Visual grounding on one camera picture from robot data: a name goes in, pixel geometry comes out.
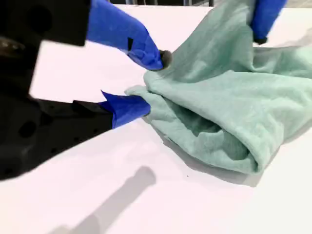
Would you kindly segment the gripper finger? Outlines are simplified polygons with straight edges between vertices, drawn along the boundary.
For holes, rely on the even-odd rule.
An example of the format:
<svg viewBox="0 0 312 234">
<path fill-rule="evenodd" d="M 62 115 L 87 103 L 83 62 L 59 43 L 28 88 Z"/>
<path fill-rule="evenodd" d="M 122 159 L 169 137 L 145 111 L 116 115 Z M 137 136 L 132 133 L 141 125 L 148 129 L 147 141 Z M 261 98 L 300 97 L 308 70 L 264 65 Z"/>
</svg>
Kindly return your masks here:
<svg viewBox="0 0 312 234">
<path fill-rule="evenodd" d="M 104 102 L 71 103 L 26 98 L 16 112 L 15 168 L 35 168 L 102 133 L 149 114 L 139 96 L 102 93 Z"/>
<path fill-rule="evenodd" d="M 250 27 L 253 41 L 257 44 L 267 42 L 267 36 L 279 16 L 286 0 L 256 0 Z"/>
<path fill-rule="evenodd" d="M 160 50 L 146 27 L 106 0 L 44 0 L 52 14 L 50 41 L 84 46 L 91 41 L 114 47 L 133 62 L 150 70 L 167 68 L 172 54 Z"/>
</svg>

